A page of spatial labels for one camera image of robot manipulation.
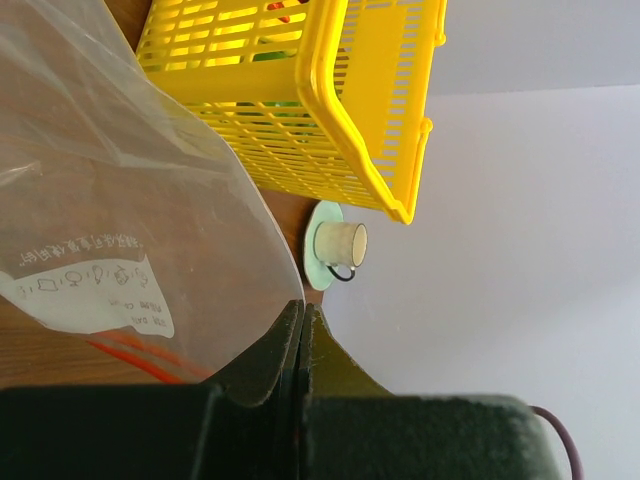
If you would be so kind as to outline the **clear zip top bag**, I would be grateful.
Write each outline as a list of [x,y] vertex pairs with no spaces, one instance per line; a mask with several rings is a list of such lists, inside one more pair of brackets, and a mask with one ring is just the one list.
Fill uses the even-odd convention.
[[239,159],[100,1],[1,5],[1,295],[165,382],[214,374],[304,296]]

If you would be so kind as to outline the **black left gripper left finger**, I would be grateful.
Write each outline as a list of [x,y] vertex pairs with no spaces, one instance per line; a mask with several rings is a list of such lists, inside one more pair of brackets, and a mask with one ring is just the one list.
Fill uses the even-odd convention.
[[259,406],[272,394],[289,353],[299,342],[303,300],[289,301],[268,331],[202,385],[217,385],[241,406]]

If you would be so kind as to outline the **green toy bell pepper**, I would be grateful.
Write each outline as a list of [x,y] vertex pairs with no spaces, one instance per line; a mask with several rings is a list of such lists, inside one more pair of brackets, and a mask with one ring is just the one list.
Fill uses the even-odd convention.
[[[287,52],[287,51],[269,51],[269,52],[263,52],[263,53],[258,53],[253,57],[253,62],[263,62],[263,61],[276,61],[276,60],[282,60],[282,59],[286,59],[286,58],[290,58],[294,55],[295,51],[293,53],[291,52]],[[256,103],[252,103],[252,102],[237,102],[236,106],[238,107],[250,107],[250,106],[256,106]],[[301,103],[297,103],[297,102],[284,102],[284,101],[273,101],[273,102],[265,102],[264,106],[266,107],[275,107],[277,109],[282,110],[283,108],[294,108],[294,107],[300,107],[302,108],[302,104]],[[259,112],[249,112],[249,111],[240,111],[240,112],[236,112],[235,115],[239,115],[239,116],[262,116],[263,114],[259,113]],[[301,112],[287,112],[287,111],[276,111],[275,113],[273,113],[274,117],[278,117],[278,118],[304,118],[304,119],[308,119],[311,118],[309,114],[307,113],[301,113]],[[269,122],[258,122],[258,124],[260,125],[269,125]],[[301,126],[301,127],[306,127],[308,126],[305,123],[302,123],[300,125],[296,124],[295,126]]]

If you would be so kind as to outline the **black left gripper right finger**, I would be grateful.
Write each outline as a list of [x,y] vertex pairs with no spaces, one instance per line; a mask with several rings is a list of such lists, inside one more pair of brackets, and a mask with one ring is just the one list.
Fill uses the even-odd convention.
[[299,373],[313,397],[376,397],[390,392],[371,378],[332,335],[320,305],[308,304],[303,321]]

